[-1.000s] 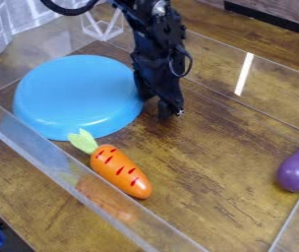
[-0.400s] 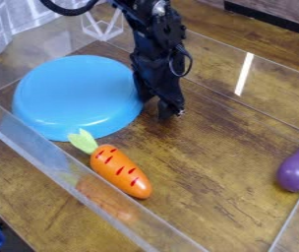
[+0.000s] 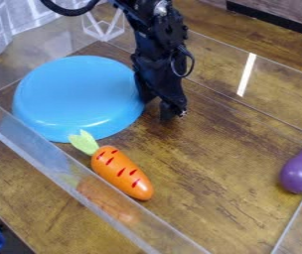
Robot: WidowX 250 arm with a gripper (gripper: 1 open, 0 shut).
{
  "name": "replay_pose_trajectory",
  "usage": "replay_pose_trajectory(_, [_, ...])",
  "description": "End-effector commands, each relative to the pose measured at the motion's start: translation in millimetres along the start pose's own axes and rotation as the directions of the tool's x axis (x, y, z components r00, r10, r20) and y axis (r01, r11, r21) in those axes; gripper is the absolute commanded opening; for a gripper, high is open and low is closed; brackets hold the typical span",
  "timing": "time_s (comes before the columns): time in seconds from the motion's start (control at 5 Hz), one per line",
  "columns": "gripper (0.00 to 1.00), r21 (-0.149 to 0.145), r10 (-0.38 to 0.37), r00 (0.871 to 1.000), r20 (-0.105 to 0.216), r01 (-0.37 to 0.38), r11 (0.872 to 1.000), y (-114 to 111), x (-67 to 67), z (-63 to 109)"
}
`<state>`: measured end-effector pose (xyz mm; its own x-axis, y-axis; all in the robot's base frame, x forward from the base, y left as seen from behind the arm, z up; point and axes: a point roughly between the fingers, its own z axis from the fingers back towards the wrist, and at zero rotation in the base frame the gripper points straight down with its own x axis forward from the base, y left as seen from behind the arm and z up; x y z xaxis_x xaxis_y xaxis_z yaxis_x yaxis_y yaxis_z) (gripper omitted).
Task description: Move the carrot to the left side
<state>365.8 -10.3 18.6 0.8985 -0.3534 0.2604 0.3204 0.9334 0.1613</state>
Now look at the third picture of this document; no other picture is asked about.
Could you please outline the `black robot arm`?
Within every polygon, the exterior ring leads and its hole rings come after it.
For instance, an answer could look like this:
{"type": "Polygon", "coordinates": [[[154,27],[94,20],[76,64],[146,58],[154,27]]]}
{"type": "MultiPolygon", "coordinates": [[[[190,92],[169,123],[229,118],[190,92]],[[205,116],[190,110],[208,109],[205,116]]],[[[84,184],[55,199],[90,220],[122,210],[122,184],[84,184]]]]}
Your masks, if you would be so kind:
{"type": "Polygon", "coordinates": [[[134,77],[145,103],[161,101],[161,119],[182,117],[187,98],[182,79],[191,73],[195,57],[187,50],[189,27],[173,6],[173,0],[108,0],[119,8],[134,30],[131,55],[134,77]]]}

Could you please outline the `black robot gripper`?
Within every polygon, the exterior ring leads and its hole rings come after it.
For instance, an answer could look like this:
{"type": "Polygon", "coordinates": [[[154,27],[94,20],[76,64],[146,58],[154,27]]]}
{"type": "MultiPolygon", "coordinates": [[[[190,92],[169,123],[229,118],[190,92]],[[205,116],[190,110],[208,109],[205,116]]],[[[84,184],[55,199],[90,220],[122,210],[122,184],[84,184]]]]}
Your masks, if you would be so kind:
{"type": "Polygon", "coordinates": [[[187,69],[185,54],[174,51],[154,61],[141,50],[131,55],[134,78],[139,97],[149,103],[157,96],[161,101],[161,120],[187,114],[187,98],[182,87],[182,74],[187,69]]]}

